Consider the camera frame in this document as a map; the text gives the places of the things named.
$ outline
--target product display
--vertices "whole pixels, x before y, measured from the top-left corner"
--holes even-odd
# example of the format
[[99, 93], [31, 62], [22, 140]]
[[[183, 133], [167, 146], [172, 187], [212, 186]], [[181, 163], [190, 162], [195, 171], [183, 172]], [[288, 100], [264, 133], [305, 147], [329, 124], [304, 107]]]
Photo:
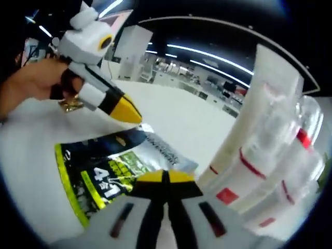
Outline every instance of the product display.
[[240, 214], [247, 212], [261, 202], [275, 190], [285, 176], [294, 170], [301, 169], [302, 165], [306, 163], [307, 150], [312, 149], [311, 146], [321, 128], [323, 114], [317, 101], [310, 96], [301, 97], [299, 104], [296, 105], [296, 110], [301, 126], [296, 139], [287, 148], [286, 153], [281, 156], [270, 177], [261, 183], [255, 191], [232, 206]]
[[296, 137], [294, 109], [271, 105], [247, 142], [239, 149], [227, 177], [218, 177], [210, 191], [224, 204], [235, 204], [262, 184]]
[[266, 200], [244, 215], [246, 228], [259, 232], [260, 228], [275, 222], [307, 194], [317, 191], [318, 183], [315, 178], [323, 159], [314, 150], [307, 150], [303, 156], [305, 159], [300, 167], [287, 175]]
[[303, 77], [289, 62], [261, 44], [257, 45], [254, 75], [241, 112], [210, 167], [198, 179], [204, 192], [232, 165], [239, 148], [252, 135], [269, 106], [276, 102], [295, 106], [302, 88]]
[[174, 151], [147, 124], [57, 144], [56, 157], [64, 189], [83, 226], [93, 213], [129, 193], [138, 176], [161, 169], [193, 172], [198, 166]]

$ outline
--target yellow eye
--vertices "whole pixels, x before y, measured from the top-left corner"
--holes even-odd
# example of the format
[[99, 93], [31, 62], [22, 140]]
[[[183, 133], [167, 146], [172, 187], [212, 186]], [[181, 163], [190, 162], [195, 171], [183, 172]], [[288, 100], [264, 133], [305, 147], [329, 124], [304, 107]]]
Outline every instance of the yellow eye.
[[111, 35], [107, 35], [104, 38], [102, 38], [99, 42], [98, 50], [106, 48], [111, 43], [111, 41], [112, 41]]

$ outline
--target ceiling light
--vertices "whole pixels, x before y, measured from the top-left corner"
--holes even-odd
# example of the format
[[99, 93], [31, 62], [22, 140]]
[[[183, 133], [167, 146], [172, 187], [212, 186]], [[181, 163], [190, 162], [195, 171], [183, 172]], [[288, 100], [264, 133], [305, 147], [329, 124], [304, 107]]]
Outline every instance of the ceiling light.
[[39, 28], [40, 28], [45, 34], [47, 34], [49, 37], [52, 37], [51, 33], [48, 32], [48, 31], [46, 30], [46, 28], [44, 28], [44, 27], [41, 26], [41, 25], [39, 25]]
[[166, 56], [169, 56], [169, 57], [177, 58], [177, 56], [175, 56], [175, 55], [173, 55], [173, 54], [166, 53], [165, 55], [166, 55]]
[[151, 51], [151, 50], [146, 50], [145, 52], [147, 52], [147, 53], [157, 53], [157, 52]]
[[32, 18], [30, 17], [25, 17], [28, 21], [32, 22], [32, 23], [36, 23], [35, 20], [33, 20]]
[[100, 14], [99, 18], [102, 18], [106, 15], [110, 10], [114, 9], [116, 6], [122, 3], [123, 0], [116, 0], [115, 2], [111, 3], [106, 9], [104, 9]]
[[220, 74], [226, 75], [227, 77], [229, 77], [229, 78], [231, 78], [231, 79], [237, 81], [238, 83], [241, 83], [242, 85], [244, 85], [244, 86], [250, 88], [250, 86], [249, 86], [248, 84], [244, 83], [243, 81], [241, 81], [241, 80], [239, 80], [239, 79], [236, 79], [235, 77], [233, 77], [233, 76], [231, 76], [231, 75], [229, 75], [229, 74], [226, 74], [226, 73], [223, 72], [223, 71], [220, 71], [220, 70], [218, 70], [218, 69], [215, 69], [214, 67], [211, 67], [211, 66], [205, 65], [205, 64], [203, 64], [203, 63], [200, 63], [200, 62], [197, 62], [197, 61], [193, 61], [193, 60], [190, 60], [190, 62], [195, 63], [195, 64], [197, 64], [197, 65], [205, 66], [206, 68], [209, 68], [209, 69], [211, 69], [211, 70], [213, 70], [213, 71], [216, 71], [216, 72], [218, 72], [218, 73], [220, 73]]
[[248, 69], [246, 69], [246, 68], [244, 68], [244, 67], [242, 67], [242, 66], [240, 66], [240, 65], [238, 65], [238, 64], [236, 64], [234, 62], [231, 62], [231, 61], [226, 60], [224, 58], [221, 58], [219, 56], [215, 56], [214, 54], [206, 53], [206, 52], [203, 52], [203, 51], [200, 51], [200, 50], [197, 50], [197, 49], [193, 49], [193, 48], [187, 48], [187, 47], [182, 47], [182, 46], [178, 46], [178, 45], [173, 45], [173, 44], [167, 44], [167, 46], [171, 47], [171, 48], [179, 48], [179, 49], [184, 49], [184, 50], [188, 50], [188, 51], [195, 52], [195, 53], [200, 53], [200, 54], [203, 54], [205, 56], [210, 56], [210, 57], [215, 58], [217, 60], [226, 62], [226, 63], [228, 63], [228, 64], [230, 64], [232, 66], [235, 66], [235, 67], [237, 67], [237, 68], [245, 71], [246, 73], [248, 73], [250, 75], [254, 75], [254, 73], [251, 72], [250, 70], [248, 70]]

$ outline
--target white bottle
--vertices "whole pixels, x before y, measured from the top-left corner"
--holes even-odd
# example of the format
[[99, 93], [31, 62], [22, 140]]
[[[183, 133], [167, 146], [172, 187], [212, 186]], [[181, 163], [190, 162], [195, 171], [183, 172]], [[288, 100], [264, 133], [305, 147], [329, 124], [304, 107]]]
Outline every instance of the white bottle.
[[261, 202], [271, 194], [280, 181], [293, 170], [297, 170], [304, 162], [307, 149], [315, 141], [322, 125], [323, 114], [320, 106], [313, 97], [303, 96], [296, 106], [300, 119], [301, 129], [296, 139], [292, 142], [288, 151], [281, 156], [275, 170], [255, 191], [247, 195], [241, 201], [235, 203], [232, 208], [243, 214]]
[[318, 189], [316, 177], [323, 159], [312, 147], [306, 151], [304, 158], [300, 167], [281, 180], [271, 195], [243, 215], [246, 220], [244, 227], [261, 234], [261, 228], [274, 223], [308, 193]]
[[215, 154], [211, 164], [199, 176], [197, 184], [205, 192], [228, 169], [239, 148], [247, 141], [269, 104], [288, 101], [294, 106], [302, 93], [303, 78], [283, 57], [258, 44], [249, 91], [232, 130]]
[[295, 113], [281, 104], [270, 107], [253, 135], [240, 148], [227, 177], [218, 177], [210, 191], [233, 205], [263, 183], [299, 129]]

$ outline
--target white tube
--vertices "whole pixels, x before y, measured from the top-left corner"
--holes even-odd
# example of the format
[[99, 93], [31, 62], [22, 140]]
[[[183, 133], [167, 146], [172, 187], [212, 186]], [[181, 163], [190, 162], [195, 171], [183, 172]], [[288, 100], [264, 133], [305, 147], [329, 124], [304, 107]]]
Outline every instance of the white tube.
[[293, 106], [302, 92], [302, 86], [303, 78], [291, 64], [270, 49], [257, 45], [254, 76], [241, 112], [210, 167], [197, 181], [203, 191], [228, 169], [270, 104], [289, 101]]

